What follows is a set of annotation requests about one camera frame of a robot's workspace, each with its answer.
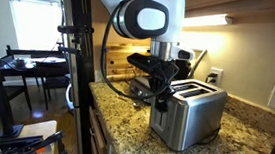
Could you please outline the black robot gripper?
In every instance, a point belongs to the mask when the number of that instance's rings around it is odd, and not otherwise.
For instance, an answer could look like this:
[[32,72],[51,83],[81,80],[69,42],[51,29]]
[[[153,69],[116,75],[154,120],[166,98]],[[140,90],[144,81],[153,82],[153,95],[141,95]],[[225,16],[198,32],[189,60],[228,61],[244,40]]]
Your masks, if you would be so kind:
[[168,111],[167,102],[174,91],[171,88],[171,81],[177,73],[179,67],[174,61],[162,61],[153,56],[144,56],[134,53],[127,57],[127,61],[135,67],[141,69],[151,77],[148,79],[150,90],[155,97],[155,108],[160,112]]

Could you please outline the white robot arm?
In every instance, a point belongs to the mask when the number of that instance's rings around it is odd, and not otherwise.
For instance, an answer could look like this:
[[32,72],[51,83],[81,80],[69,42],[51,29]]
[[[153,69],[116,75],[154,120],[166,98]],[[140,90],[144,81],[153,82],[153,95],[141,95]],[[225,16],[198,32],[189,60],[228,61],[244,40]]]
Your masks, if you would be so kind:
[[101,0],[110,14],[107,27],[124,38],[150,39],[150,54],[131,54],[127,61],[150,77],[153,108],[168,111],[173,95],[171,80],[179,72],[176,60],[192,60],[195,54],[183,48],[179,35],[185,0]]

